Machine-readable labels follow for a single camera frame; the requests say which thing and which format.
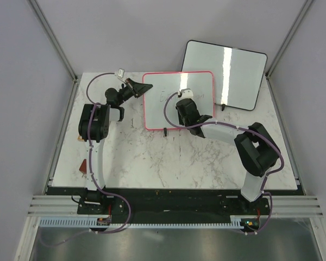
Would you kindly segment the pink framed whiteboard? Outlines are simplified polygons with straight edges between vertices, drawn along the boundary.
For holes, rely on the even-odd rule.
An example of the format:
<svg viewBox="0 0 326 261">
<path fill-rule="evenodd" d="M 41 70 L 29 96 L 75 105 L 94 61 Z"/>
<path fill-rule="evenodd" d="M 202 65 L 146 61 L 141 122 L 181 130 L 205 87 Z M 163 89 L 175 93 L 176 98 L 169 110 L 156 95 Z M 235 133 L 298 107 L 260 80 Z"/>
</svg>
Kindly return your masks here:
<svg viewBox="0 0 326 261">
<path fill-rule="evenodd" d="M 201 115 L 215 116 L 214 75 L 210 71 L 150 72 L 143 75 L 142 82 L 153 86 L 143 95 L 144 123 L 149 131 L 175 129 L 165 117 L 179 124 L 175 108 L 179 98 L 174 96 L 168 104 L 166 102 L 182 89 L 191 89 Z"/>
</svg>

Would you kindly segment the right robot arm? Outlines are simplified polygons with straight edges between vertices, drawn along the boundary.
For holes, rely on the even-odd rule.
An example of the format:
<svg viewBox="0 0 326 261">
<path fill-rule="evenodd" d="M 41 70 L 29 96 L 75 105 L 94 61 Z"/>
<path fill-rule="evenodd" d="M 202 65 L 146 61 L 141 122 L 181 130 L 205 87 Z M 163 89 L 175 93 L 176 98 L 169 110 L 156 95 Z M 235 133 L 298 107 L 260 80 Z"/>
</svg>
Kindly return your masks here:
<svg viewBox="0 0 326 261">
<path fill-rule="evenodd" d="M 250 214 L 258 207 L 257 199 L 264 193 L 264 186 L 277 160 L 283 161 L 281 151 L 261 123 L 237 127 L 219 122 L 210 115 L 201 115 L 191 98 L 177 102 L 175 106 L 179 124 L 200 138 L 219 140 L 234 145 L 246 170 L 239 210 Z"/>
</svg>

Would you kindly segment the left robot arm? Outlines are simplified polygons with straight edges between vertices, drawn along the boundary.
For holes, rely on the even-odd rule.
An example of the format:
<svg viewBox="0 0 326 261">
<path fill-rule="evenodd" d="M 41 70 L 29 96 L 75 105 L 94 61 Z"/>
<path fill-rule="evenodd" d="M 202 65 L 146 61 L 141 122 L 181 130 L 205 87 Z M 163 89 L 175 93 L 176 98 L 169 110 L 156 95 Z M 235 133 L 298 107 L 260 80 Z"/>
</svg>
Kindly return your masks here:
<svg viewBox="0 0 326 261">
<path fill-rule="evenodd" d="M 111 122 L 121 122 L 125 109 L 122 104 L 130 98 L 139 98 L 153 85 L 138 83 L 130 78 L 124 80 L 119 90 L 109 88 L 105 91 L 106 103 L 88 103 L 83 106 L 78 133 L 87 144 L 86 188 L 98 190 L 105 188 L 103 175 L 104 142 L 109 134 Z"/>
</svg>

